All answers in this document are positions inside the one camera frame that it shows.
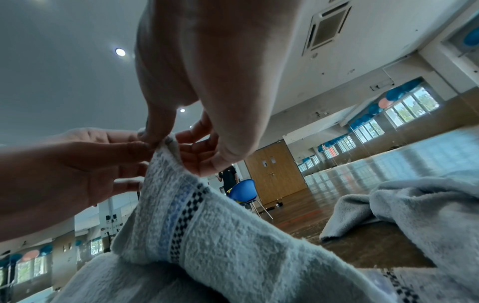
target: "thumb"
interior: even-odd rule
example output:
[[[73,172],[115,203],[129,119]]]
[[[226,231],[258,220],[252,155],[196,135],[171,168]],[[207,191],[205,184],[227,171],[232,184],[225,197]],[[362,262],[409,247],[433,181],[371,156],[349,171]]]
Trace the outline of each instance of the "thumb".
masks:
[[[138,138],[148,143],[161,142],[171,133],[175,119],[175,110],[158,108],[149,103],[146,127],[138,132]]]
[[[155,149],[144,142],[92,143],[71,142],[66,162],[79,170],[88,171],[121,164],[150,161]]]

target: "checkered pattern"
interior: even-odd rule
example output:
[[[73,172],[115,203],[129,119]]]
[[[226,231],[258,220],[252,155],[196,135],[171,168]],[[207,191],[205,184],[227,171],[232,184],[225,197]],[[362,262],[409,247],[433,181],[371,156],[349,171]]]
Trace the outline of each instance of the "checkered pattern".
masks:
[[[394,270],[381,270],[381,273],[391,281],[394,290],[403,303],[421,303],[419,296],[414,292],[413,289],[401,285],[398,277],[394,274]]]
[[[191,198],[185,205],[185,208],[181,212],[181,215],[176,222],[175,230],[173,232],[173,238],[171,240],[170,259],[172,263],[180,262],[180,249],[183,236],[191,219],[195,215],[198,207],[203,202],[203,196],[209,191],[209,188],[203,184],[198,184],[197,190],[192,194]]]

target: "black clothing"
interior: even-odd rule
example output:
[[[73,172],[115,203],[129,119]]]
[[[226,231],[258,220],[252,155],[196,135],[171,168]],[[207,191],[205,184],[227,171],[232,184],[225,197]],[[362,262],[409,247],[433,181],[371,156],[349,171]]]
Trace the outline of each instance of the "black clothing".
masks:
[[[225,193],[228,192],[234,185],[236,185],[236,169],[233,166],[230,166],[219,173],[220,178],[223,179],[223,188]]]

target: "wooden floor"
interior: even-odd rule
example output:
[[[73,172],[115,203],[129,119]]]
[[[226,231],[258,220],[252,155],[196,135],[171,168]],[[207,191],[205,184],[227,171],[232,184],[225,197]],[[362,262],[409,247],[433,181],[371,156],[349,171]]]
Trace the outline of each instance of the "wooden floor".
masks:
[[[432,267],[395,224],[375,223],[354,228],[344,237],[322,243],[319,234],[339,197],[367,194],[389,180],[441,176],[479,169],[479,128],[460,129],[397,150],[379,154],[305,179],[308,189],[282,199],[284,206],[262,218],[296,238],[333,251],[359,268]]]

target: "fingernail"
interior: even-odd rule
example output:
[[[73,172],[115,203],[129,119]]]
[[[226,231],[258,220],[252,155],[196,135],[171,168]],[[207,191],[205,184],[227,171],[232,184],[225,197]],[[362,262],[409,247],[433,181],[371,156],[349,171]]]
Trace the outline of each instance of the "fingernail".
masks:
[[[146,133],[146,128],[145,127],[142,127],[138,130],[138,138],[141,138],[145,135]]]

